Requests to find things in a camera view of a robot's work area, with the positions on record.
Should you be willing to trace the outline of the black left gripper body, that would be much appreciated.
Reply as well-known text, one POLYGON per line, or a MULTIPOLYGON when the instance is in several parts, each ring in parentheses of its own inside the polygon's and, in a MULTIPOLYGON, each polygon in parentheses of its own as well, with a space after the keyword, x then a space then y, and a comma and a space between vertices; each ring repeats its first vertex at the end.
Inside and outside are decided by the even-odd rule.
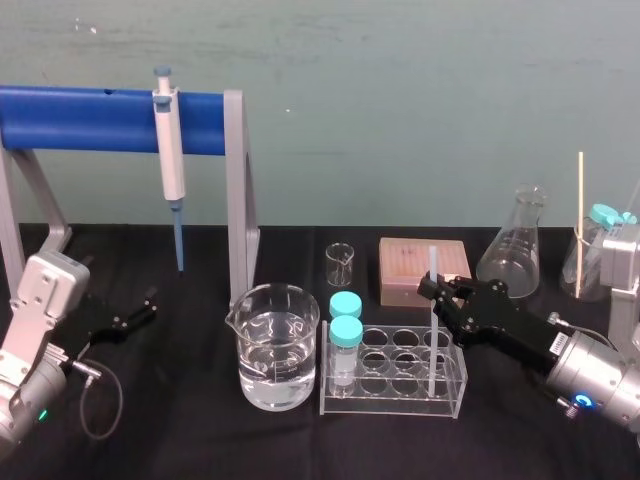
POLYGON ((103 299, 86 294, 79 305, 59 323, 59 347, 69 361, 99 343, 119 343, 120 324, 115 312, 103 299))

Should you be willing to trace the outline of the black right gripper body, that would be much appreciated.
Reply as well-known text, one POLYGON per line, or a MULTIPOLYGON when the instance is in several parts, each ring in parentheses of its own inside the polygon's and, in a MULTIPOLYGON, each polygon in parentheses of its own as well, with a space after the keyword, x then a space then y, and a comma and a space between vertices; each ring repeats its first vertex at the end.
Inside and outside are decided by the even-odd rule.
POLYGON ((560 354, 552 347, 565 332, 526 310, 505 294, 476 292, 464 301, 462 348, 487 345, 541 375, 549 375, 560 354))

